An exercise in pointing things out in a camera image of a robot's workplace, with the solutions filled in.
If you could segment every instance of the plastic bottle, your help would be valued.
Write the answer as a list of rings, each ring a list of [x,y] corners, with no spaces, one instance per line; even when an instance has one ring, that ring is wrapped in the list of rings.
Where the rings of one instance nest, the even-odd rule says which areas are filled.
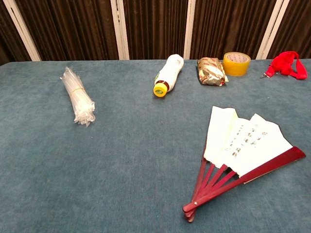
[[[154,94],[163,97],[176,83],[178,73],[184,65],[184,59],[178,54],[169,56],[164,67],[155,77]]]

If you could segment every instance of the teal tablecloth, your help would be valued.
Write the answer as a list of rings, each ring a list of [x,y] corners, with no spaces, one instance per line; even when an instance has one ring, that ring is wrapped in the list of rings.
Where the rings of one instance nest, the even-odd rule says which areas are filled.
[[[310,232],[311,77],[260,79],[269,63],[252,61],[246,76],[214,87],[185,61],[163,99],[152,92],[163,60],[1,66],[0,232]],[[96,102],[88,128],[73,123],[66,66]],[[307,157],[212,200],[189,224],[182,206],[213,105],[277,123]]]

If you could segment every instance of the brown curtain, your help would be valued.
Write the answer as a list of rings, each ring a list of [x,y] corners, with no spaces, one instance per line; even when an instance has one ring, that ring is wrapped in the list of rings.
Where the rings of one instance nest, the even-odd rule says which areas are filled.
[[[23,41],[3,1],[0,0],[0,66],[8,62],[30,60]]]
[[[183,55],[187,0],[123,0],[130,59]]]
[[[191,59],[235,51],[256,58],[276,0],[196,0]]]
[[[118,59],[110,0],[16,0],[42,60]]]
[[[296,51],[301,58],[311,58],[311,1],[289,2],[267,58],[284,51]]]

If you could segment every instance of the bundle of cable ties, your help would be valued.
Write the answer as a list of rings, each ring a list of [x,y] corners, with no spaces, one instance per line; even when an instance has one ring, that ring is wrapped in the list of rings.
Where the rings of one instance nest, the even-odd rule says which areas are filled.
[[[65,73],[60,79],[63,81],[72,103],[75,114],[74,122],[89,126],[90,122],[95,120],[93,113],[95,102],[86,93],[80,77],[66,67]]]

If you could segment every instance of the yellow packing tape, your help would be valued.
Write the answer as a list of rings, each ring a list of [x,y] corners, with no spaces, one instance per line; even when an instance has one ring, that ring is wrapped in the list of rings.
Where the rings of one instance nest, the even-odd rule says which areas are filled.
[[[240,52],[228,52],[224,55],[223,67],[225,74],[242,76],[246,74],[251,58]]]

